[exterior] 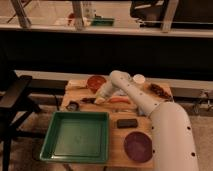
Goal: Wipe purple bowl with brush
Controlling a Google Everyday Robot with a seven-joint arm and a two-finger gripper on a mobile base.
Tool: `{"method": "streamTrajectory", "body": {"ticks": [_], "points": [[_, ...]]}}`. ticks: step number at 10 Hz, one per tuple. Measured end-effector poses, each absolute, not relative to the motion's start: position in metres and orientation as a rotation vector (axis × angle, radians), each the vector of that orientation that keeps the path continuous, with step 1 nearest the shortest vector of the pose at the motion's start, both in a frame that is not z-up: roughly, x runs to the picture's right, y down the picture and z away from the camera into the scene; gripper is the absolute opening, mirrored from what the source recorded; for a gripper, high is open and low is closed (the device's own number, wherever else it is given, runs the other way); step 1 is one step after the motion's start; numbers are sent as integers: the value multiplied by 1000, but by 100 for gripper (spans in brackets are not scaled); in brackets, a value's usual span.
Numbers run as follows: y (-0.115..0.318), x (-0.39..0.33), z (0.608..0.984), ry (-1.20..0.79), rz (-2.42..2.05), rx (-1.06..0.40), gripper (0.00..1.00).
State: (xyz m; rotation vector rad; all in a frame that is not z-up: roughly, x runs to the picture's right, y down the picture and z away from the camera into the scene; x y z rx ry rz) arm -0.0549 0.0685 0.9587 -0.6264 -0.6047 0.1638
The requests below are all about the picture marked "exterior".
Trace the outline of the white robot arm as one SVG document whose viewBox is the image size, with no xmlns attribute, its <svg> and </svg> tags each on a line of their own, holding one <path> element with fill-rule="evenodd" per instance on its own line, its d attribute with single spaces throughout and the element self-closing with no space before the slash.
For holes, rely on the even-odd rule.
<svg viewBox="0 0 213 171">
<path fill-rule="evenodd" d="M 108 100 L 121 89 L 151 120 L 154 171 L 199 171 L 191 122 L 175 102 L 159 102 L 140 90 L 127 72 L 114 70 L 97 91 L 96 99 Z"/>
</svg>

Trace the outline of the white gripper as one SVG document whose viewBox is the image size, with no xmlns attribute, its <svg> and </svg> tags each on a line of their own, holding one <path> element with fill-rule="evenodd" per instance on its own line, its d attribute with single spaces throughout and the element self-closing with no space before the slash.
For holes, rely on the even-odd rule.
<svg viewBox="0 0 213 171">
<path fill-rule="evenodd" d="M 115 87 L 111 83 L 105 83 L 96 93 L 96 104 L 102 104 L 108 100 L 115 92 Z"/>
</svg>

